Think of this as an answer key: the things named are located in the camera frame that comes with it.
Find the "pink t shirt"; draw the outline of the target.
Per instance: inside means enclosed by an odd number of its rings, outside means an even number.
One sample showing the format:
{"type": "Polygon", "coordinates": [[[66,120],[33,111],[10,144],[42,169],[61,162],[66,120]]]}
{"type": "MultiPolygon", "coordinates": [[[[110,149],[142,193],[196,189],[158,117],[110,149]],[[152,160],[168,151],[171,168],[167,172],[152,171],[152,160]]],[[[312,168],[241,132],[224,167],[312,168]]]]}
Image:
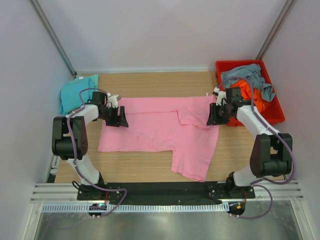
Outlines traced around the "pink t shirt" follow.
{"type": "Polygon", "coordinates": [[[215,153],[219,127],[208,126],[212,95],[124,97],[128,127],[103,125],[99,152],[172,152],[171,171],[203,182],[215,153]]]}

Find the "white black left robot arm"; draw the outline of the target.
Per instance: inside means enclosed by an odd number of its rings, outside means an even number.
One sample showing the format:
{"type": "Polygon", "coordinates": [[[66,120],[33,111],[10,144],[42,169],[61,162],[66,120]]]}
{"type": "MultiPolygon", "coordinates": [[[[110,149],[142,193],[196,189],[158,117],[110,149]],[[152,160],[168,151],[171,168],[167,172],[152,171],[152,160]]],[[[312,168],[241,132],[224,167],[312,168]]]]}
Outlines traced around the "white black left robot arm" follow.
{"type": "Polygon", "coordinates": [[[79,92],[79,99],[80,108],[53,119],[51,149],[55,156],[69,163],[80,178],[80,184],[73,183],[78,190],[78,198],[101,199],[108,190],[88,155],[87,125],[98,119],[103,120],[107,127],[127,128],[129,124],[125,107],[119,105],[120,95],[90,87],[79,92]]]}

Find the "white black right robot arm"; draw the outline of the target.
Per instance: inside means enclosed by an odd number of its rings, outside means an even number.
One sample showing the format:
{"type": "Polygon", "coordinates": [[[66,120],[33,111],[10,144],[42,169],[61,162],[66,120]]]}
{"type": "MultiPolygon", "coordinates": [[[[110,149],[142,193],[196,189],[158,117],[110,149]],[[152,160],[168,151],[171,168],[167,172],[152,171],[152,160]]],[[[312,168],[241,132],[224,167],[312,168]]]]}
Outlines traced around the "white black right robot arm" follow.
{"type": "Polygon", "coordinates": [[[220,90],[215,87],[215,103],[209,106],[208,126],[224,125],[231,118],[237,119],[254,138],[249,165],[232,172],[226,178],[225,190],[231,198],[242,198],[250,187],[270,177],[288,176],[283,184],[295,175],[295,156],[292,151],[293,138],[281,133],[263,118],[253,100],[245,100],[238,87],[220,90]]]}

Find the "folded turquoise t shirt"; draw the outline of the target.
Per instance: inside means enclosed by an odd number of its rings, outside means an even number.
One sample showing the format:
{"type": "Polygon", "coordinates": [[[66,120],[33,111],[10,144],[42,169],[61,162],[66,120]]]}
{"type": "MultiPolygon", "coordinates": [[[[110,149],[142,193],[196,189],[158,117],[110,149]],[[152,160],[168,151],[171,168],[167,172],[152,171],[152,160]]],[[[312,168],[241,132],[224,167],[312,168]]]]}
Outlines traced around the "folded turquoise t shirt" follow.
{"type": "Polygon", "coordinates": [[[74,109],[81,107],[82,101],[79,97],[80,91],[88,88],[98,88],[99,75],[77,77],[65,83],[60,91],[61,104],[59,113],[67,115],[74,109]]]}

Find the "orange t shirt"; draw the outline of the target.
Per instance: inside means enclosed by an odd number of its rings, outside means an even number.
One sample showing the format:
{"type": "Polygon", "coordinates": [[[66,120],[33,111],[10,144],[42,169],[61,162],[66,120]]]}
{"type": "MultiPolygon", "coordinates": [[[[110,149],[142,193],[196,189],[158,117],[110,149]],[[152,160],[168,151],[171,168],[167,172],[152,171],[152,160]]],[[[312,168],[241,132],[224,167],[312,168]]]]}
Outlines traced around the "orange t shirt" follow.
{"type": "Polygon", "coordinates": [[[244,78],[230,79],[223,84],[224,89],[239,88],[241,96],[245,101],[253,100],[253,104],[257,107],[258,112],[270,123],[271,117],[268,113],[271,102],[263,97],[263,92],[259,88],[254,87],[252,83],[244,78]]]}

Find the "grey-teal t shirt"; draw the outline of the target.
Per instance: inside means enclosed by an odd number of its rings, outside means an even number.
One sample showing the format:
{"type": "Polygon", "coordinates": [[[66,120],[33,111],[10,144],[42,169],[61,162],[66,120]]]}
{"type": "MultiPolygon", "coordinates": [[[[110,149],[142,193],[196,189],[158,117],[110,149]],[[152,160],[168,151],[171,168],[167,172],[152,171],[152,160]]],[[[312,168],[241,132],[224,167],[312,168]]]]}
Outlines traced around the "grey-teal t shirt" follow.
{"type": "Polygon", "coordinates": [[[220,76],[224,88],[230,88],[240,80],[244,80],[245,84],[249,82],[253,89],[260,91],[264,101],[270,103],[276,94],[274,93],[273,86],[270,83],[267,83],[262,76],[261,71],[260,65],[252,63],[235,67],[229,71],[224,71],[220,76]]]}

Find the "red plastic bin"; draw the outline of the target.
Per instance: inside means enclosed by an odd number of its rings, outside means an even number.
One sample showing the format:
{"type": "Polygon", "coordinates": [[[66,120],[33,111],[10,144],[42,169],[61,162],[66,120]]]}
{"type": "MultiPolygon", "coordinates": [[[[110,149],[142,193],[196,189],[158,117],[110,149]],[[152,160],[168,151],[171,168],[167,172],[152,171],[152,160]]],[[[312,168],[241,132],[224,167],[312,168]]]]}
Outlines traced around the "red plastic bin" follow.
{"type": "MultiPolygon", "coordinates": [[[[222,91],[225,90],[225,88],[223,86],[222,78],[221,78],[222,72],[230,71],[233,68],[245,66],[245,65],[250,65],[250,64],[260,65],[262,76],[264,77],[264,79],[266,80],[266,82],[268,84],[272,84],[270,77],[268,75],[266,66],[262,60],[225,60],[225,61],[220,60],[215,63],[216,77],[217,77],[218,85],[220,85],[220,90],[222,90],[222,91]]],[[[276,96],[270,102],[270,109],[268,110],[268,113],[271,118],[271,120],[269,122],[271,125],[284,122],[284,120],[285,120],[283,111],[281,109],[280,103],[279,103],[276,96]]]]}

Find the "aluminium left side rail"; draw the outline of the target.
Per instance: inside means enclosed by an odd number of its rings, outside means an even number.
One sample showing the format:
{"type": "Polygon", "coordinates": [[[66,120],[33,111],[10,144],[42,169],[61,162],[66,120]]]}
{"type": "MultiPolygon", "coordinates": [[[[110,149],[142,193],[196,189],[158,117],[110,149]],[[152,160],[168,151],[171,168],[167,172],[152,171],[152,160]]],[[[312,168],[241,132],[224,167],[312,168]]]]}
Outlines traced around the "aluminium left side rail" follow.
{"type": "Polygon", "coordinates": [[[50,157],[50,162],[49,162],[49,167],[47,170],[47,175],[45,178],[45,183],[54,183],[55,182],[60,161],[61,161],[61,159],[59,156],[52,155],[50,157]]]}

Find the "aluminium rail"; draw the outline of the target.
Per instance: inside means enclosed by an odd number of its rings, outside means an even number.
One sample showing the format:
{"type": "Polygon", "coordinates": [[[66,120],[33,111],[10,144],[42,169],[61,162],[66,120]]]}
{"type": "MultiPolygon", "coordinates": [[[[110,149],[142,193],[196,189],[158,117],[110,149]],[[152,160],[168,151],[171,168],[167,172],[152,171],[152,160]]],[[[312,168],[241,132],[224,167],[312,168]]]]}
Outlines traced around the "aluminium rail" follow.
{"type": "MultiPolygon", "coordinates": [[[[261,181],[274,201],[303,201],[304,196],[296,180],[279,185],[261,181]]],[[[31,195],[32,203],[68,203],[77,200],[78,191],[70,183],[37,183],[31,195]]]]}
{"type": "Polygon", "coordinates": [[[49,167],[47,170],[47,175],[45,178],[45,183],[54,183],[55,182],[60,161],[61,161],[61,159],[59,156],[52,155],[50,157],[50,162],[49,162],[49,167]]]}

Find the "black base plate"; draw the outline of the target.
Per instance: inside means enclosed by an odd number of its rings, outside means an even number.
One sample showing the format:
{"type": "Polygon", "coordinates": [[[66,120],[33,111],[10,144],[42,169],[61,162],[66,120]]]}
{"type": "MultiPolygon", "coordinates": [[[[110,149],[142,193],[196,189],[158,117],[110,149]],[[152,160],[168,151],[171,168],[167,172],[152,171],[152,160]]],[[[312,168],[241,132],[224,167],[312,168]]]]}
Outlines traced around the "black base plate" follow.
{"type": "Polygon", "coordinates": [[[218,205],[227,199],[254,199],[255,192],[251,186],[238,187],[234,183],[206,182],[113,182],[96,189],[91,185],[72,185],[77,189],[78,201],[106,201],[116,205],[124,197],[122,205],[134,206],[197,206],[218,205]]]}

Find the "aluminium corner post right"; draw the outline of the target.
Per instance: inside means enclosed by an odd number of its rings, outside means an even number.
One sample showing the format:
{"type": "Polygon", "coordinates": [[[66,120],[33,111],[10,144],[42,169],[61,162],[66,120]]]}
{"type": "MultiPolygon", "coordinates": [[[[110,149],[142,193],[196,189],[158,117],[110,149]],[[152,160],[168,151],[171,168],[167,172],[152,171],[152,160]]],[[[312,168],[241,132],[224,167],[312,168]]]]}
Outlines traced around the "aluminium corner post right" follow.
{"type": "Polygon", "coordinates": [[[289,16],[291,10],[295,6],[297,0],[286,0],[284,2],[283,7],[281,8],[278,16],[276,17],[270,31],[268,32],[267,37],[265,38],[257,56],[256,60],[262,60],[265,56],[266,52],[270,48],[272,42],[275,40],[278,32],[280,31],[282,25],[286,21],[287,17],[289,16]]]}

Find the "aluminium corner post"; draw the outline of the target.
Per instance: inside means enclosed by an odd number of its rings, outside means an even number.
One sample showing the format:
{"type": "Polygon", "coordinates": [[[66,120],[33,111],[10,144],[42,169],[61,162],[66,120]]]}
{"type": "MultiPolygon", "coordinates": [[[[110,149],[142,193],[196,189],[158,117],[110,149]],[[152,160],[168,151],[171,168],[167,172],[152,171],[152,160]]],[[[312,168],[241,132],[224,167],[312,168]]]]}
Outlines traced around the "aluminium corner post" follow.
{"type": "Polygon", "coordinates": [[[40,22],[42,23],[45,31],[49,35],[53,45],[55,46],[56,50],[58,51],[62,61],[64,62],[66,68],[68,69],[69,73],[73,78],[77,76],[77,71],[73,67],[69,57],[67,56],[66,51],[64,50],[58,36],[56,35],[49,19],[47,18],[43,8],[41,7],[38,0],[29,0],[30,5],[33,7],[36,15],[38,16],[40,22]]]}
{"type": "Polygon", "coordinates": [[[270,48],[272,42],[275,40],[278,32],[280,31],[282,25],[286,21],[287,17],[289,16],[291,10],[295,6],[297,0],[286,0],[284,2],[283,7],[281,8],[278,16],[276,17],[270,31],[268,32],[267,37],[265,38],[257,56],[256,60],[262,60],[265,56],[266,52],[270,48]]]}

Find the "aluminium front rail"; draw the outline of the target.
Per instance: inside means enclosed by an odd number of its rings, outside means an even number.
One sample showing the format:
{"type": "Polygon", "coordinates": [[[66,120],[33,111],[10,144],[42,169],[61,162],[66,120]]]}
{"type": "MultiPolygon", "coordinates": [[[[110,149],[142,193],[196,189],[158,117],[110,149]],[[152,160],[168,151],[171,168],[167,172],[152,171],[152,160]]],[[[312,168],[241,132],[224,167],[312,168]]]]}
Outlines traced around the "aluminium front rail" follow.
{"type": "MultiPolygon", "coordinates": [[[[304,196],[296,180],[279,185],[261,181],[274,201],[303,201],[304,196]]],[[[68,203],[77,200],[78,191],[70,183],[37,183],[31,195],[32,203],[68,203]]]]}

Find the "aluminium corner post left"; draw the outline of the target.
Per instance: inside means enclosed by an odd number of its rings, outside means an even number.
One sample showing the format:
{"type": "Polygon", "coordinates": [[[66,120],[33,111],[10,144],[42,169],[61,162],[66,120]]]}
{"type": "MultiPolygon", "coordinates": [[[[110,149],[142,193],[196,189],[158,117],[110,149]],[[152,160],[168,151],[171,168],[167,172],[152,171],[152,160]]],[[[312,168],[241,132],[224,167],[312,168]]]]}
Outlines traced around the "aluminium corner post left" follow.
{"type": "Polygon", "coordinates": [[[36,15],[38,16],[40,22],[42,23],[45,31],[49,35],[53,45],[55,46],[56,50],[58,51],[62,61],[64,62],[66,68],[68,69],[69,73],[73,78],[77,76],[77,71],[73,67],[69,57],[67,56],[66,51],[64,50],[58,36],[56,35],[49,19],[47,18],[43,8],[41,7],[38,0],[29,0],[30,5],[33,7],[36,15]]]}

